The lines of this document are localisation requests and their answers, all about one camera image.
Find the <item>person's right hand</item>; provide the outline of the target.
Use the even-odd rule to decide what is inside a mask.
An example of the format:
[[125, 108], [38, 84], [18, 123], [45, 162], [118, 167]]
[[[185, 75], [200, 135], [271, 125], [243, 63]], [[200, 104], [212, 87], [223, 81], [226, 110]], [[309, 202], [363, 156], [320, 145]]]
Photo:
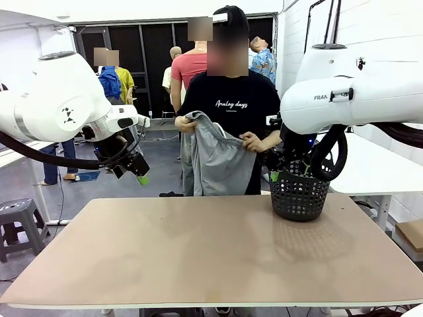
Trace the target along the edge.
[[194, 133], [196, 122], [186, 118], [185, 116], [176, 117], [174, 124], [182, 133]]

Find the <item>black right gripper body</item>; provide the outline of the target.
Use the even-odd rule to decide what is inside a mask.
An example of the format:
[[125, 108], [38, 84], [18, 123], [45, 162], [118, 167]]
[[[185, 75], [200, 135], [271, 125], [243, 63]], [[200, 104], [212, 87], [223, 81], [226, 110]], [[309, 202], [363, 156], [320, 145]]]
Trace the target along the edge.
[[282, 127], [280, 129], [280, 139], [282, 141], [265, 152], [264, 166], [268, 170], [281, 170], [289, 168], [291, 164], [309, 160], [308, 156], [316, 138], [316, 133], [302, 135], [291, 131], [287, 127]]

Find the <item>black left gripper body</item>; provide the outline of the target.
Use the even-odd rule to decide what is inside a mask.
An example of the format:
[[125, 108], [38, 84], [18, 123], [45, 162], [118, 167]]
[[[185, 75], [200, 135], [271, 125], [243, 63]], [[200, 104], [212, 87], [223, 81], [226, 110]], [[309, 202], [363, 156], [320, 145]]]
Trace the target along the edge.
[[125, 172], [142, 177], [149, 172], [149, 165], [135, 149], [138, 142], [139, 139], [135, 140], [130, 130], [122, 130], [96, 141], [95, 155], [100, 165], [110, 169], [117, 178], [121, 178]]

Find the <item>person's left hand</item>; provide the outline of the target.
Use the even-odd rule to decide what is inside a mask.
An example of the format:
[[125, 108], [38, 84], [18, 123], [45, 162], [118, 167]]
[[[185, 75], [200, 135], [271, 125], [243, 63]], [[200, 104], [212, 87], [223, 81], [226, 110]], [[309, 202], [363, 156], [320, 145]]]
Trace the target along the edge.
[[264, 142], [252, 132], [246, 132], [240, 135], [239, 137], [243, 141], [243, 148], [248, 151], [261, 153], [266, 150]]

